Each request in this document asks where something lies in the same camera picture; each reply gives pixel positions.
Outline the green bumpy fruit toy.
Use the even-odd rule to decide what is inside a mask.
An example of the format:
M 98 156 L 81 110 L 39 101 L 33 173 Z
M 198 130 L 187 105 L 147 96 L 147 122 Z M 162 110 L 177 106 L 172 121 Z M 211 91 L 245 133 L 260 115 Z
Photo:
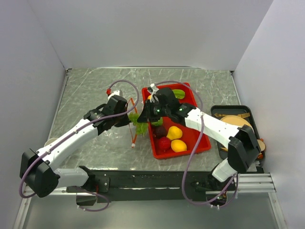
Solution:
M 161 117 L 158 121 L 156 122 L 151 122 L 152 126 L 162 126 L 163 125 L 163 118 Z

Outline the green lettuce toy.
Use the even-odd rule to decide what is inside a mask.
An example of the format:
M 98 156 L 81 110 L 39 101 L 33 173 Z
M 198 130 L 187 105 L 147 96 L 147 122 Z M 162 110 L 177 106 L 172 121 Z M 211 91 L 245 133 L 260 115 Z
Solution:
M 135 133 L 137 135 L 146 135 L 148 131 L 148 123 L 138 123 L 137 119 L 139 117 L 138 113 L 129 113 L 128 118 L 131 123 L 135 126 Z

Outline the clear zip bag orange zipper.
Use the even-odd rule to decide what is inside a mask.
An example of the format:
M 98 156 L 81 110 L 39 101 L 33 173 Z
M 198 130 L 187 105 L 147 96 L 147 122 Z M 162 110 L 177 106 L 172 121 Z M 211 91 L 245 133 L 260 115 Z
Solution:
M 139 114 L 137 113 L 136 107 L 134 108 L 134 113 L 130 112 L 129 114 L 113 117 L 115 111 L 118 113 L 121 111 L 121 105 L 126 105 L 126 107 L 124 108 L 126 111 L 129 103 L 132 103 L 132 105 L 135 106 L 135 102 L 132 98 L 130 98 L 126 102 L 123 98 L 119 98 L 117 96 L 116 98 L 109 98 L 107 103 L 100 105 L 99 108 L 101 109 L 101 113 L 103 114 L 103 116 L 110 115 L 108 119 L 104 120 L 104 131 L 111 129 L 112 126 L 122 127 L 128 125 L 132 136 L 131 147 L 134 148 L 137 135 L 140 135 L 142 130 L 143 135 L 147 131 L 147 127 L 145 127 L 146 123 L 143 123 L 144 126 L 142 127 L 141 123 L 137 123 Z

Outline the yellow lemon toy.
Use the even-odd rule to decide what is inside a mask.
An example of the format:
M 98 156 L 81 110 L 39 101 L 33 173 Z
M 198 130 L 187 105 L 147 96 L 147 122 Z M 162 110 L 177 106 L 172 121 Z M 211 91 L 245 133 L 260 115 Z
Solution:
M 176 153 L 184 152 L 187 150 L 187 145 L 184 141 L 175 139 L 171 142 L 171 149 Z

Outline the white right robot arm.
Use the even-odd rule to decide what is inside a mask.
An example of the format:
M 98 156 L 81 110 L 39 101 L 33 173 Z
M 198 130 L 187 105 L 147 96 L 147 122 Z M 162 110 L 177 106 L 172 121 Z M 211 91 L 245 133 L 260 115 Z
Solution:
M 226 179 L 236 173 L 245 173 L 256 160 L 261 149 L 251 127 L 225 123 L 195 105 L 180 103 L 168 87 L 159 89 L 152 84 L 147 91 L 151 99 L 145 101 L 137 119 L 139 123 L 157 122 L 162 117 L 168 117 L 172 122 L 200 131 L 227 148 L 227 158 L 213 169 L 208 179 L 212 189 L 221 189 Z

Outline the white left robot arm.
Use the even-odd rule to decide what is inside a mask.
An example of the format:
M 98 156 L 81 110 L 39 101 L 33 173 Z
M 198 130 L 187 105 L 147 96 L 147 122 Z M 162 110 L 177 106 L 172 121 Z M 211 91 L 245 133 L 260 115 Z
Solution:
M 108 102 L 90 110 L 76 126 L 52 143 L 37 151 L 22 154 L 20 177 L 43 198 L 59 187 L 76 186 L 83 191 L 95 191 L 95 175 L 87 167 L 60 169 L 60 164 L 76 149 L 113 126 L 128 125 L 127 100 L 120 90 L 108 96 Z

